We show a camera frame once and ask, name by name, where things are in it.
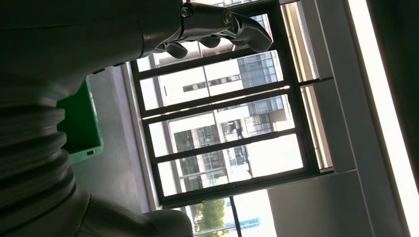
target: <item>green plastic bin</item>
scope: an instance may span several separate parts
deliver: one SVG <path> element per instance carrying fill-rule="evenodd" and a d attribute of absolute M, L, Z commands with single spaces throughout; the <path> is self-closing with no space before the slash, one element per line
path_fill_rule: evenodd
<path fill-rule="evenodd" d="M 57 107 L 65 109 L 65 119 L 57 128 L 67 134 L 63 149 L 70 153 L 71 164 L 102 153 L 103 139 L 88 77 L 75 95 L 58 101 Z"/>

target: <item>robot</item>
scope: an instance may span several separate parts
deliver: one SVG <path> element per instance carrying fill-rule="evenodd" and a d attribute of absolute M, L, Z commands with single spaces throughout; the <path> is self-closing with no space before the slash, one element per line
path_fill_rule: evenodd
<path fill-rule="evenodd" d="M 0 7 L 0 236 L 191 237 L 186 215 L 137 215 L 77 186 L 64 111 L 86 75 L 168 52 L 184 41 L 221 38 L 257 52 L 272 40 L 254 20 L 227 8 L 178 0 L 15 0 Z"/>

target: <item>building window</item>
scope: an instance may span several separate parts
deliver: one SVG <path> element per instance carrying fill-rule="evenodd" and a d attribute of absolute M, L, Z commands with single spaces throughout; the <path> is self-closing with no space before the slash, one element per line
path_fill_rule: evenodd
<path fill-rule="evenodd" d="M 278 81 L 270 52 L 241 58 L 237 62 L 244 88 Z"/>
<path fill-rule="evenodd" d="M 210 80 L 208 81 L 209 86 L 214 86 L 214 85 L 220 85 L 220 84 L 225 84 L 228 82 L 232 82 L 232 81 L 237 81 L 237 80 L 241 80 L 242 78 L 240 77 L 240 75 L 234 75 L 234 76 L 230 76 L 230 77 L 226 77 L 226 78 L 219 78 L 219 79 L 215 79 L 215 80 Z"/>
<path fill-rule="evenodd" d="M 203 89 L 207 86 L 206 82 L 200 82 L 192 85 L 186 85 L 183 87 L 183 92 L 193 91 L 193 90 L 199 90 Z"/>
<path fill-rule="evenodd" d="M 272 124 L 268 114 L 245 118 L 245 123 L 250 136 L 272 132 Z"/>
<path fill-rule="evenodd" d="M 225 77 L 225 78 L 210 80 L 210 81 L 208 81 L 208 84 L 209 84 L 209 86 L 214 86 L 214 85 L 225 84 L 225 83 L 232 82 L 232 81 L 237 81 L 237 80 L 241 80 L 240 75 L 233 75 L 233 76 L 229 76 L 229 77 Z M 183 92 L 199 90 L 199 89 L 203 89 L 203 88 L 206 88 L 206 87 L 207 87 L 206 82 L 195 83 L 195 84 L 192 84 L 192 85 L 184 86 L 183 87 Z"/>

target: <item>black window frame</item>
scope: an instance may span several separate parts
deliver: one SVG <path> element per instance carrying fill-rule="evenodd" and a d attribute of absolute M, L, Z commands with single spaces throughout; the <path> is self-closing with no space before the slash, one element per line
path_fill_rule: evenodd
<path fill-rule="evenodd" d="M 182 102 L 179 104 L 162 106 L 156 109 L 146 110 L 140 86 L 140 80 L 149 78 L 158 79 L 158 76 L 161 75 L 206 66 L 209 64 L 222 62 L 230 59 L 237 59 L 245 56 L 255 55 L 257 53 L 249 48 L 243 48 L 236 51 L 230 51 L 195 60 L 183 61 L 174 65 L 166 65 L 162 67 L 155 67 L 154 65 L 155 68 L 143 72 L 138 71 L 138 65 L 136 61 L 130 62 L 137 95 L 139 113 L 142 117 L 141 122 L 143 125 L 144 136 L 147 145 L 147 152 L 150 159 L 154 182 L 156 184 L 157 196 L 163 208 L 178 208 L 186 205 L 197 204 L 209 199 L 232 197 L 233 195 L 249 191 L 256 191 L 287 182 L 312 178 L 326 174 L 321 173 L 319 170 L 300 88 L 319 81 L 325 81 L 327 79 L 314 79 L 311 81 L 298 82 L 297 71 L 293 62 L 292 51 L 288 41 L 288 36 L 285 28 L 285 23 L 282 17 L 280 5 L 281 4 L 277 0 L 266 0 L 236 5 L 231 7 L 230 9 L 236 13 L 249 17 L 267 14 L 269 25 L 271 27 L 272 37 L 274 40 L 269 50 L 275 50 L 278 53 L 284 78 L 283 81 L 277 81 L 269 84 L 228 92 L 225 94 L 209 96 L 201 99 Z M 245 95 L 247 97 L 236 100 L 228 100 Z M 151 132 L 149 128 L 149 125 L 152 123 L 167 121 L 169 119 L 177 119 L 185 116 L 191 116 L 198 113 L 208 112 L 211 110 L 237 106 L 243 103 L 267 99 L 279 95 L 288 96 L 291 112 L 293 114 L 295 128 L 257 135 L 254 137 L 244 138 L 237 141 L 230 141 L 202 148 L 196 148 L 193 150 L 178 152 L 166 156 L 155 156 L 151 139 Z M 222 100 L 228 101 L 222 103 L 215 103 Z M 232 147 L 239 147 L 249 143 L 273 139 L 276 137 L 291 134 L 295 134 L 297 137 L 298 146 L 300 148 L 301 158 L 303 162 L 303 168 L 267 175 L 263 177 L 256 177 L 249 180 L 213 186 L 205 189 L 179 193 L 170 196 L 164 195 L 162 181 L 160 178 L 160 172 L 158 168 L 159 163 L 174 161 L 180 158 L 192 157 Z"/>

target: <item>window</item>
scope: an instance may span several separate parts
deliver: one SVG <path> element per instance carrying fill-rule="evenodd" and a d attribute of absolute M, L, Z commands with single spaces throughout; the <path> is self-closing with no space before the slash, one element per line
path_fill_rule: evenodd
<path fill-rule="evenodd" d="M 206 82 L 200 82 L 200 83 L 196 83 L 196 84 L 192 84 L 192 85 L 187 85 L 187 86 L 183 87 L 183 92 L 188 92 L 188 91 L 193 91 L 193 90 L 206 88 L 206 86 L 207 86 Z"/>
<path fill-rule="evenodd" d="M 220 84 L 224 84 L 227 82 L 232 82 L 232 81 L 237 81 L 237 80 L 241 80 L 240 75 L 233 75 L 230 77 L 226 77 L 226 78 L 219 78 L 219 79 L 215 79 L 215 80 L 210 80 L 208 81 L 209 86 L 214 86 L 214 85 L 220 85 Z"/>
<path fill-rule="evenodd" d="M 300 92 L 307 84 L 295 76 L 290 45 L 281 43 L 288 39 L 278 38 L 286 35 L 276 12 L 279 2 L 264 1 L 254 12 L 262 15 L 252 13 L 258 2 L 249 4 L 238 13 L 275 32 L 270 51 L 255 53 L 229 42 L 215 49 L 198 44 L 200 56 L 188 54 L 188 62 L 150 55 L 153 70 L 137 72 L 133 66 L 159 203 L 183 208 L 195 236 L 255 236 L 245 230 L 264 228 L 270 233 L 264 236 L 275 236 L 271 221 L 241 211 L 252 196 L 238 193 L 320 174 L 321 151 L 310 139 L 315 129 L 304 113 L 313 103 Z M 165 64 L 168 60 L 175 62 Z M 258 201 L 252 205 L 254 212 L 262 210 Z"/>
<path fill-rule="evenodd" d="M 238 232 L 243 237 L 261 233 L 264 237 L 277 236 L 266 190 L 186 206 L 182 210 L 191 220 L 195 237 L 237 237 Z"/>

